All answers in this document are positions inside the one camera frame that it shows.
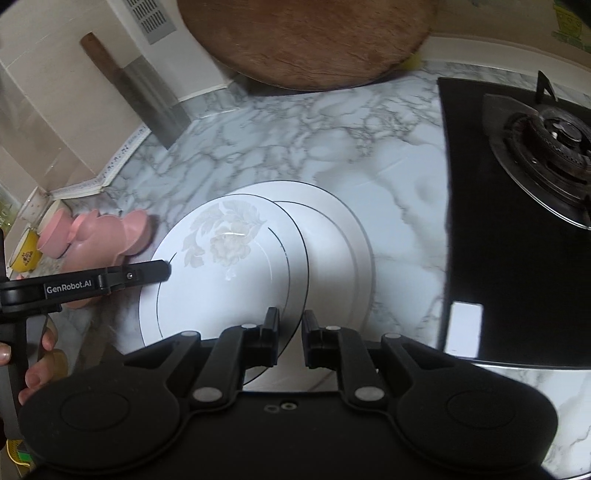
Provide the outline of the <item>person's left hand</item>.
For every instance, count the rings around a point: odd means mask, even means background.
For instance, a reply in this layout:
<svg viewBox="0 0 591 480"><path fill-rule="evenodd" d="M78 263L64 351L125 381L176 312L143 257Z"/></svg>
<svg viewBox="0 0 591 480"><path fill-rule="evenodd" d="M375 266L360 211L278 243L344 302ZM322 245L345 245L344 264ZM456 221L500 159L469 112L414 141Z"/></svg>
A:
<svg viewBox="0 0 591 480"><path fill-rule="evenodd" d="M25 375L25 388L18 394L18 401L24 405L41 388L68 376L66 354L56 348L58 330L52 320L48 320L41 342L41 358L33 364Z"/></svg>

